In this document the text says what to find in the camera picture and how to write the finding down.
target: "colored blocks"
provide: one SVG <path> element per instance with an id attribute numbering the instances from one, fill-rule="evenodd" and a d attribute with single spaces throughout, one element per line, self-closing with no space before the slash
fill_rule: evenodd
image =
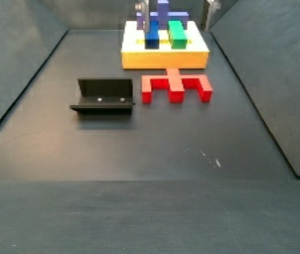
<path id="1" fill-rule="evenodd" d="M 142 102 L 153 100 L 153 89 L 166 89 L 169 101 L 182 103 L 185 98 L 185 87 L 179 77 L 167 70 L 167 75 L 142 76 Z"/>
<path id="2" fill-rule="evenodd" d="M 169 38 L 171 49 L 183 50 L 187 45 L 187 37 L 181 21 L 169 21 Z"/>
<path id="3" fill-rule="evenodd" d="M 175 68 L 167 68 L 167 75 L 142 76 L 142 102 L 151 103 L 153 89 L 167 89 L 169 101 L 181 103 L 185 99 L 185 89 L 195 89 L 202 102 L 211 100 L 213 88 L 205 74 L 179 75 Z"/>
<path id="4" fill-rule="evenodd" d="M 145 34 L 145 49 L 159 49 L 158 22 L 150 22 L 149 33 Z"/>
<path id="5" fill-rule="evenodd" d="M 183 50 L 171 49 L 170 44 L 159 44 L 158 50 L 146 50 L 139 44 L 143 33 L 136 30 L 136 22 L 127 21 L 120 50 L 123 68 L 205 68 L 210 51 L 194 21 L 189 21 L 185 33 L 190 43 Z"/>

